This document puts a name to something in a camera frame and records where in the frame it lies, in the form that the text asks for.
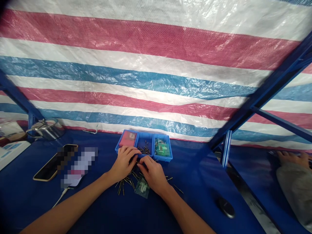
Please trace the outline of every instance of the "green component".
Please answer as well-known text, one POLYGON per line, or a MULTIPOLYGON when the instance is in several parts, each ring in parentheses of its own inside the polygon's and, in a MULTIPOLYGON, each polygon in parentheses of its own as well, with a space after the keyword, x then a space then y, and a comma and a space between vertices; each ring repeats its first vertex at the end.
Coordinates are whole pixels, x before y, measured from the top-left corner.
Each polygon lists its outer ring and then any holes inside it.
POLYGON ((161 139, 155 139, 155 153, 160 156, 170 156, 169 145, 163 142, 161 139))
POLYGON ((141 177, 141 179, 136 184, 136 189, 134 190, 134 193, 144 197, 147 199, 149 196, 149 190, 150 187, 144 177, 141 177))

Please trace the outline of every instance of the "gray sleeve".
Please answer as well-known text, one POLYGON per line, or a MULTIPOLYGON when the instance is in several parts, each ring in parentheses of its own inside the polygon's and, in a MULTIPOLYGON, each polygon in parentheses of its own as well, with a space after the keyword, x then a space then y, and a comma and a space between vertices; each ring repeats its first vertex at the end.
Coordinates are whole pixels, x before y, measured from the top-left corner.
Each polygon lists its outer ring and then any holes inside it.
POLYGON ((298 221, 312 233, 312 173, 310 170, 286 163, 276 172, 284 195, 298 221))

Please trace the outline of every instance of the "blue table surface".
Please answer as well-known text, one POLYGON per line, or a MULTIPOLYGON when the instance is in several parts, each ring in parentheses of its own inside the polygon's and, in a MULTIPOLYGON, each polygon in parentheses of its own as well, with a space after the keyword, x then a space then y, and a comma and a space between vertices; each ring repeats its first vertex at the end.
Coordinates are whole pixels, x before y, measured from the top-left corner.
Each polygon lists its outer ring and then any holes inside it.
POLYGON ((277 157, 267 149, 231 146, 229 161, 283 234, 310 233, 297 220, 276 177, 277 157))
MULTIPOLYGON (((67 131, 53 142, 36 141, 0 171, 0 202, 3 228, 14 233, 47 212, 60 197, 61 175, 49 182, 34 181, 33 176, 56 153, 57 144, 98 147, 98 159, 81 184, 69 190, 62 201, 83 189, 116 160, 115 146, 119 134, 90 134, 67 131)), ((161 163, 170 181, 184 194, 180 196, 216 233, 264 233, 255 216, 222 169, 207 144, 171 140, 173 160, 161 163), (226 217, 216 205, 222 195, 234 207, 234 219, 226 217)), ((152 190, 148 199, 125 185, 125 196, 118 196, 112 186, 81 216, 69 233, 182 233, 164 201, 152 190)))

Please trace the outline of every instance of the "metal pot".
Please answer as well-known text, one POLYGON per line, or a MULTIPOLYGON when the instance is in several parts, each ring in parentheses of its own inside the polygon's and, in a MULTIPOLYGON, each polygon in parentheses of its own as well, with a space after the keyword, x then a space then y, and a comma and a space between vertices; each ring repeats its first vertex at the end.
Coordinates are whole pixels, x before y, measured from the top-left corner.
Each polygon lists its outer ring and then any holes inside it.
POLYGON ((58 119, 42 119, 38 123, 35 123, 31 129, 26 131, 28 135, 34 138, 45 138, 47 140, 55 140, 64 135, 65 130, 58 122, 58 119), (31 135, 30 131, 37 132, 40 136, 31 135))

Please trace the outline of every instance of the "hand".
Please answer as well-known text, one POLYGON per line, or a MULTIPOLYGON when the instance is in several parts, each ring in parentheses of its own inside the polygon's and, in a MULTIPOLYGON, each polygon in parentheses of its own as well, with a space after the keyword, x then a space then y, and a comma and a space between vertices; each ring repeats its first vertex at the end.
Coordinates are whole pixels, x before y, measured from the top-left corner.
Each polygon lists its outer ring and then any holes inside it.
POLYGON ((135 154, 141 154, 141 152, 133 146, 122 146, 119 148, 117 159, 112 168, 107 172, 109 174, 108 177, 113 181, 113 183, 117 183, 129 175, 137 162, 136 155, 129 164, 130 159, 135 154))
POLYGON ((144 158, 141 158, 140 164, 137 164, 137 166, 140 168, 149 186, 159 196, 162 196, 168 190, 168 188, 170 188, 162 166, 155 162, 150 156, 147 155, 144 158), (148 171, 142 165, 143 162, 147 166, 148 171))
POLYGON ((309 155, 305 152, 302 152, 300 154, 300 157, 298 157, 294 153, 286 152, 286 151, 283 151, 283 153, 280 151, 277 151, 277 154, 279 155, 279 160, 280 160, 280 163, 282 165, 285 164, 286 162, 287 163, 291 162, 291 163, 301 165, 306 169, 310 169, 310 167, 309 167, 309 155))

